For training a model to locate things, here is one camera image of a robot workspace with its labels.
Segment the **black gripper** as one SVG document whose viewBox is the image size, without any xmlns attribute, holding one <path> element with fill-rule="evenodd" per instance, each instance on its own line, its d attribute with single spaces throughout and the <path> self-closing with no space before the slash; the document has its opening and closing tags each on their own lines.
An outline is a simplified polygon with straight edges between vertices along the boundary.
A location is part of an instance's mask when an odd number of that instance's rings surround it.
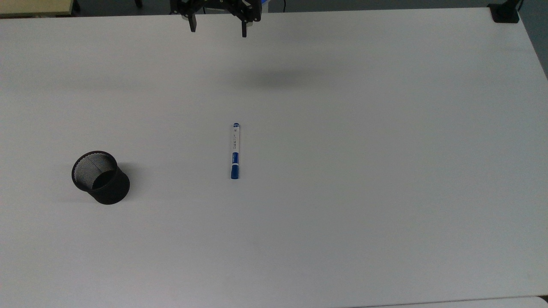
<svg viewBox="0 0 548 308">
<path fill-rule="evenodd" d="M 248 35 L 248 24 L 262 19 L 261 0 L 171 0 L 170 13 L 188 20 L 192 33 L 196 32 L 196 15 L 204 8 L 221 9 L 241 20 L 241 36 Z"/>
</svg>

